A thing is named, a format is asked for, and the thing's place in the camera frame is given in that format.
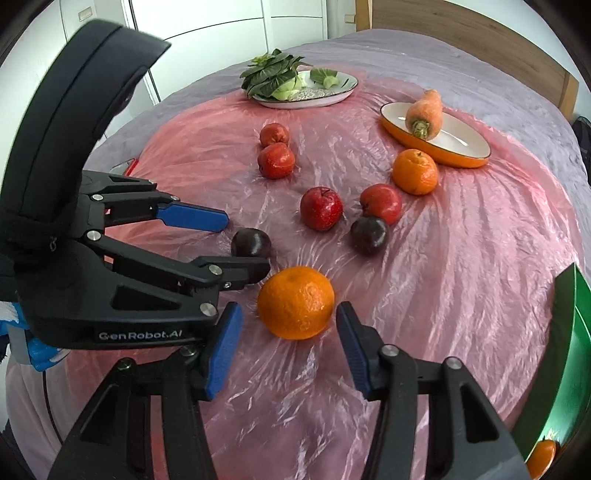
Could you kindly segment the blue white gloved hand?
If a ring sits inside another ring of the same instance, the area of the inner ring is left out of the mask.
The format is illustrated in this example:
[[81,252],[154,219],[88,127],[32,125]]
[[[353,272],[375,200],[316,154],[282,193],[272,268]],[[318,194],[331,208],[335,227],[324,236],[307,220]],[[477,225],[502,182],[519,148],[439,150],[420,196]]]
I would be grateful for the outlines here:
[[1,302],[1,358],[10,347],[11,356],[21,365],[29,365],[44,372],[60,363],[69,353],[43,343],[35,337],[18,303]]

